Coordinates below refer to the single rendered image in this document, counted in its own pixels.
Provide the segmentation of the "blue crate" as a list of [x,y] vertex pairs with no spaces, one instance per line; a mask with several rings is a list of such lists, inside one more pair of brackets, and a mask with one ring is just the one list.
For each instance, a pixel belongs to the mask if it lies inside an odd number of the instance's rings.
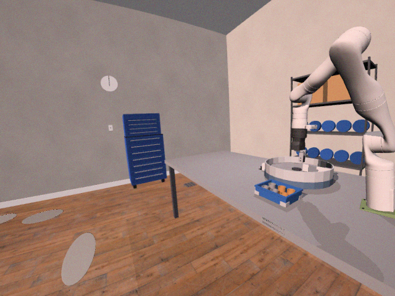
[[[287,192],[287,189],[294,189],[295,192],[285,197],[281,194],[278,194],[276,192],[273,192],[273,191],[270,191],[268,189],[261,187],[263,185],[268,185],[269,183],[275,183],[276,189],[278,189],[278,186],[285,186],[286,192]],[[289,205],[291,205],[292,203],[294,203],[295,201],[302,199],[301,188],[291,186],[289,184],[281,183],[281,182],[275,181],[273,179],[256,184],[256,185],[254,185],[254,187],[256,187],[256,189],[254,191],[255,194],[260,195],[260,196],[262,196],[268,200],[271,200],[277,204],[280,204],[281,206],[283,206],[285,208],[288,207]]]

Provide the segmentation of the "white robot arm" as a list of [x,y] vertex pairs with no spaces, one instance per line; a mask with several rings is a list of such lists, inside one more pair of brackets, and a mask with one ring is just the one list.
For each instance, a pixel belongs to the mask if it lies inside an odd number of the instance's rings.
[[362,53],[370,42],[371,33],[365,27],[354,27],[345,31],[331,45],[328,58],[305,82],[291,91],[289,99],[293,103],[302,103],[300,107],[293,109],[293,119],[307,118],[312,94],[338,71],[355,111],[380,129],[380,131],[366,132],[362,138],[366,206],[374,210],[393,212],[395,209],[394,163],[377,156],[376,153],[395,152],[395,127],[383,88],[366,72],[362,61]]

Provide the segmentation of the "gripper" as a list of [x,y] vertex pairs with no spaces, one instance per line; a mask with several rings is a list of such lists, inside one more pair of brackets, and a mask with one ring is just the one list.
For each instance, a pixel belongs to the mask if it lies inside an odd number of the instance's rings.
[[317,125],[307,125],[306,118],[293,119],[291,128],[291,150],[299,152],[299,162],[303,163],[306,159],[307,129],[317,129]]

